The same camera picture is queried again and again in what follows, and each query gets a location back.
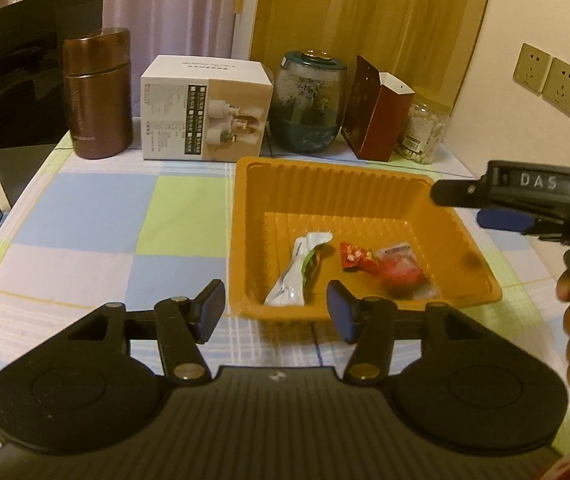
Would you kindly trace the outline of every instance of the white box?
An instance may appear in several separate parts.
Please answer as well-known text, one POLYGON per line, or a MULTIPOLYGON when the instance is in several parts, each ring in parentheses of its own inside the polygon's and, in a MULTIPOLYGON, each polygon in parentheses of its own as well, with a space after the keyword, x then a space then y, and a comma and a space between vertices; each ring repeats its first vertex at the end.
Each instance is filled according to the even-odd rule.
POLYGON ((140 78, 143 158, 258 156, 271 90, 257 61, 157 56, 140 78))

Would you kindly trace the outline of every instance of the plastic bag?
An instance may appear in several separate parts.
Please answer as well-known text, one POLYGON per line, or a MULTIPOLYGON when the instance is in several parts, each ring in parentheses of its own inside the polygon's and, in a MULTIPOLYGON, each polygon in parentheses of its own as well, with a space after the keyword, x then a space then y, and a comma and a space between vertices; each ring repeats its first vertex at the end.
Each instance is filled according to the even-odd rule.
POLYGON ((318 248, 331 240, 331 233, 318 232, 296 238, 289 266, 265 298, 265 305, 305 306, 305 284, 318 267, 318 248))
POLYGON ((396 298, 428 300, 439 295, 407 243, 376 253, 346 242, 340 248, 344 269, 358 268, 373 275, 396 298))

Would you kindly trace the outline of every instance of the dark red box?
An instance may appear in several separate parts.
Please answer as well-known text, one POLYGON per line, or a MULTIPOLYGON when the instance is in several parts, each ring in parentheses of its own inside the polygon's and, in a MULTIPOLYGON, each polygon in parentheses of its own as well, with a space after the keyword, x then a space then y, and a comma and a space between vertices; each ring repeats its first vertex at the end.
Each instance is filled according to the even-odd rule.
POLYGON ((358 158, 387 162, 405 130, 414 91, 361 56, 341 132, 358 158))

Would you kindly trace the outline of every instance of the green jar lid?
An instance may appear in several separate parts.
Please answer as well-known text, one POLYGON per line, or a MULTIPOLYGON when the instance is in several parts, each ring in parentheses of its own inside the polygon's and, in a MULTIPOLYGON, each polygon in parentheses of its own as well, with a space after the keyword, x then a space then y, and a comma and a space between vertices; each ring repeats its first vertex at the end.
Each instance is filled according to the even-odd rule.
POLYGON ((319 50, 290 50, 285 59, 299 65, 311 66, 319 70, 346 70, 347 65, 340 59, 319 50))

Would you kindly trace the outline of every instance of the black monitor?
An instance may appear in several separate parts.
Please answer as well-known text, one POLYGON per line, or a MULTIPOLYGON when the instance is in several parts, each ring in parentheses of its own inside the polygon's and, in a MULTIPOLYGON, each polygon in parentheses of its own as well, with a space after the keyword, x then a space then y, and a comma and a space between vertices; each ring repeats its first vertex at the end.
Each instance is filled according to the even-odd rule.
POLYGON ((68 130, 63 41, 101 28, 102 0, 0 8, 0 179, 11 205, 68 130))

